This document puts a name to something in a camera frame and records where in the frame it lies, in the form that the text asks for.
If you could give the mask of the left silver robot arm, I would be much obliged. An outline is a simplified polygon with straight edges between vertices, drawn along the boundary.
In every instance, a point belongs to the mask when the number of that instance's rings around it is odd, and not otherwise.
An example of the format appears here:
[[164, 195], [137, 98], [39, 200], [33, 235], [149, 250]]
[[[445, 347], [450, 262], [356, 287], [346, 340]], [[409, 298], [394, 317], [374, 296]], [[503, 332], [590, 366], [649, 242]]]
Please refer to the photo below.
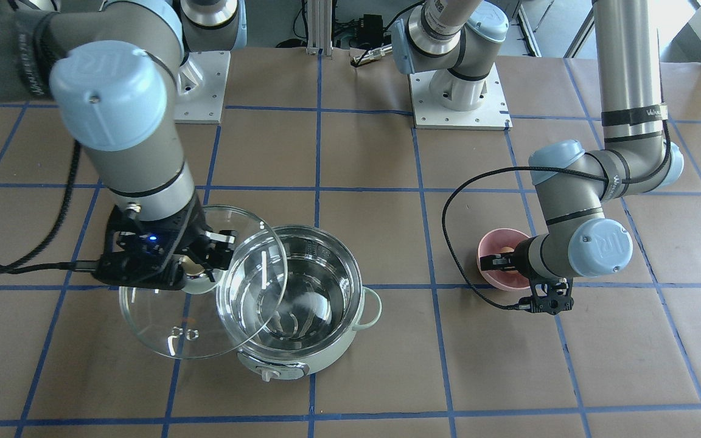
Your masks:
[[[659, 49], [648, 1], [594, 1], [604, 148], [586, 152], [562, 141], [529, 156], [529, 174], [548, 232], [512, 252], [479, 258], [483, 271], [516, 271], [531, 280], [599, 277], [624, 269], [632, 239], [604, 215], [604, 203], [671, 185], [683, 157], [668, 134]], [[392, 25], [401, 73], [435, 71], [430, 94], [451, 110], [480, 105], [509, 23], [482, 1], [426, 1]]]

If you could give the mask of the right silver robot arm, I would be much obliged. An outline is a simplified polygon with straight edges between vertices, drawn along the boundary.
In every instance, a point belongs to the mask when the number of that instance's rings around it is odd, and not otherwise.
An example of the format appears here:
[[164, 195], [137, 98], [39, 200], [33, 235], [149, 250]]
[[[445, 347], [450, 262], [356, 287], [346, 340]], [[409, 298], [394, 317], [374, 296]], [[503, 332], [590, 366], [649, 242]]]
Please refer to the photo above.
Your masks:
[[[106, 1], [90, 12], [0, 1], [0, 103], [53, 100], [74, 139], [55, 224], [0, 275], [62, 269], [106, 285], [192, 294], [219, 283], [239, 236], [207, 224], [173, 107], [189, 52], [245, 43], [242, 1]], [[103, 252], [30, 265], [64, 222], [81, 151], [114, 199]]]

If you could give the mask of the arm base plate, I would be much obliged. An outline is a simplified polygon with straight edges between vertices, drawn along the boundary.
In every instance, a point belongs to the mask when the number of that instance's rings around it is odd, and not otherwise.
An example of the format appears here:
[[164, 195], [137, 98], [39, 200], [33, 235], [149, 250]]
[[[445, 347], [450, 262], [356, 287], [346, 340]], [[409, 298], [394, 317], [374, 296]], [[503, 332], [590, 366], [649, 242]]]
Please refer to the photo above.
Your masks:
[[512, 128], [496, 64], [480, 81], [454, 77], [447, 69], [409, 75], [416, 128], [508, 130]]
[[220, 124], [230, 52], [191, 52], [179, 69], [173, 118], [183, 124]]

